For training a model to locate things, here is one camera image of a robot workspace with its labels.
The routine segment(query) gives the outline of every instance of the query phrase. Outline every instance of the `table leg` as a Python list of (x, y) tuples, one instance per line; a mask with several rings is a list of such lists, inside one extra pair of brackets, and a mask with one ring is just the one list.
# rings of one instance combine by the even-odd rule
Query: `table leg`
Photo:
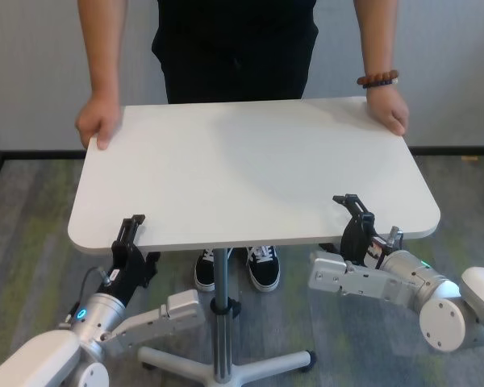
[(232, 305), (227, 296), (227, 249), (214, 250), (215, 323), (213, 358), (215, 380), (228, 383), (232, 378)]

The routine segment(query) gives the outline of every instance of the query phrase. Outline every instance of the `hand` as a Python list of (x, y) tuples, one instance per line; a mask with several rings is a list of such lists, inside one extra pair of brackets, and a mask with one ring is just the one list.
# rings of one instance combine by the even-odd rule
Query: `hand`
[(106, 149), (119, 120), (120, 105), (116, 99), (92, 95), (75, 121), (84, 148), (88, 148), (91, 137), (98, 133), (97, 146)]
[(373, 87), (367, 92), (368, 105), (375, 118), (396, 135), (405, 135), (409, 108), (392, 85)]

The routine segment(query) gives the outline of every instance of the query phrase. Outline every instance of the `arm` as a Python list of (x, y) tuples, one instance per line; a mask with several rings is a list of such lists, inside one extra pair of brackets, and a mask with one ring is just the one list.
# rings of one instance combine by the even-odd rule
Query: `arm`
[[(354, 0), (366, 75), (390, 71), (393, 65), (394, 33), (398, 0)], [(392, 86), (367, 92), (369, 106), (377, 119), (397, 135), (405, 134), (409, 110)]]
[(119, 120), (119, 62), (127, 0), (78, 0), (90, 68), (91, 98), (77, 117), (81, 141), (98, 133), (105, 149)]

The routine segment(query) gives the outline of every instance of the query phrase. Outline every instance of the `table top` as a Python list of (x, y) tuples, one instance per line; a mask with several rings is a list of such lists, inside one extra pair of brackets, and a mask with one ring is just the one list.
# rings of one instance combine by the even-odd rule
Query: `table top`
[(421, 238), (440, 219), (403, 138), (364, 98), (127, 106), (106, 151), (90, 142), (68, 231), (88, 253), (134, 214), (143, 251), (338, 242), (344, 194), (379, 234)]

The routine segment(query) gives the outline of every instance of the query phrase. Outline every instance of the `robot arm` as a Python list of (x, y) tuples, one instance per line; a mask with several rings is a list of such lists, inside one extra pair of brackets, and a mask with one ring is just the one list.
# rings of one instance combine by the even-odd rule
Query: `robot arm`
[(123, 220), (112, 245), (113, 265), (83, 306), (71, 309), (57, 331), (38, 335), (0, 365), (0, 385), (8, 387), (107, 387), (102, 364), (150, 339), (205, 322), (195, 290), (174, 294), (159, 309), (125, 319), (135, 290), (147, 287), (156, 274), (158, 254), (143, 258), (134, 244), (143, 215)]
[(356, 195), (335, 196), (352, 219), (340, 252), (316, 252), (312, 289), (356, 294), (405, 306), (419, 315), (423, 337), (437, 350), (451, 352), (484, 345), (484, 268), (469, 268), (460, 286), (429, 264), (396, 246), (393, 227), (384, 240), (374, 230), (374, 215)]

